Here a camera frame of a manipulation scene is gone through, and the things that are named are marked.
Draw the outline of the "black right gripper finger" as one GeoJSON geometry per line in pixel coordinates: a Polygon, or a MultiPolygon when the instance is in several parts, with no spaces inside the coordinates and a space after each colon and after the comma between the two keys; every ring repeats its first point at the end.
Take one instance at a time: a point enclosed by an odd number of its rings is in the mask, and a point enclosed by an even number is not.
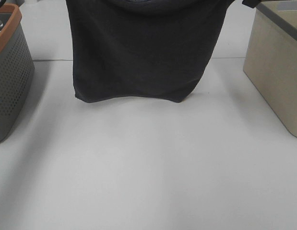
{"type": "Polygon", "coordinates": [[[261,3],[261,0],[243,0],[242,4],[248,7],[256,7],[259,3],[261,3]]]}

